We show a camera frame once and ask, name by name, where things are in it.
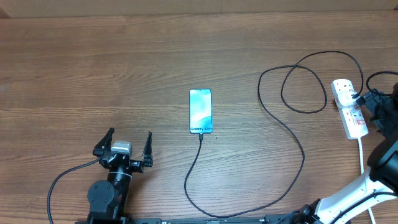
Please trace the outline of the blue Galaxy smartphone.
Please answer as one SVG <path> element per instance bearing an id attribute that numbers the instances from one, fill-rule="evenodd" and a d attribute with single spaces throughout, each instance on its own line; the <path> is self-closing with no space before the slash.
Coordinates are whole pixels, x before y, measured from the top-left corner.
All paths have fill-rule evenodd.
<path id="1" fill-rule="evenodd" d="M 213 132 L 212 92 L 210 89 L 189 91 L 189 123 L 192 134 Z"/>

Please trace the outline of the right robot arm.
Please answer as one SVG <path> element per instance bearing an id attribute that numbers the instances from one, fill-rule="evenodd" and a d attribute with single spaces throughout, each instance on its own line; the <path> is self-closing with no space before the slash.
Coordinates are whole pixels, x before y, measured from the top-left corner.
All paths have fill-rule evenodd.
<path id="1" fill-rule="evenodd" d="M 384 140 L 367 162 L 361 162 L 361 175 L 336 194 L 304 205 L 280 219 L 281 223 L 348 223 L 372 206 L 397 198 L 397 92 L 385 94 L 376 89 L 358 96 L 347 79 L 334 80 L 331 90 L 348 139 L 357 142 L 368 134 L 361 112 L 365 106 Z"/>

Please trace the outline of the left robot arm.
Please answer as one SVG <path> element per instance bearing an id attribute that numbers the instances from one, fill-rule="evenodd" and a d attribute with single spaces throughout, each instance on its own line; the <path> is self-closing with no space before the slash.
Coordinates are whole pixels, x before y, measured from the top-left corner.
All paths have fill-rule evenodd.
<path id="1" fill-rule="evenodd" d="M 132 159 L 130 142 L 112 142 L 113 133 L 114 128 L 110 128 L 93 149 L 93 155 L 108 170 L 108 176 L 92 184 L 88 190 L 88 223 L 134 223 L 132 216 L 124 211 L 132 175 L 143 173 L 146 167 L 153 166 L 151 132 L 148 133 L 141 161 Z"/>

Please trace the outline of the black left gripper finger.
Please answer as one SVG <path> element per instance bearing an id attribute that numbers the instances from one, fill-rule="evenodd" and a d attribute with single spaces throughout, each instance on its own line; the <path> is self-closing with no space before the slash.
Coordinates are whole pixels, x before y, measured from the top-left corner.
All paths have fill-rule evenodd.
<path id="1" fill-rule="evenodd" d="M 110 150 L 113 133 L 114 128 L 109 128 L 105 136 L 94 147 L 93 153 L 104 153 L 105 151 Z"/>
<path id="2" fill-rule="evenodd" d="M 142 156 L 144 158 L 144 161 L 153 161 L 153 155 L 152 155 L 152 133 L 150 131 L 148 132 L 148 137 L 147 137 L 147 140 L 146 140 L 146 145 L 144 146 L 144 150 L 143 150 Z"/>

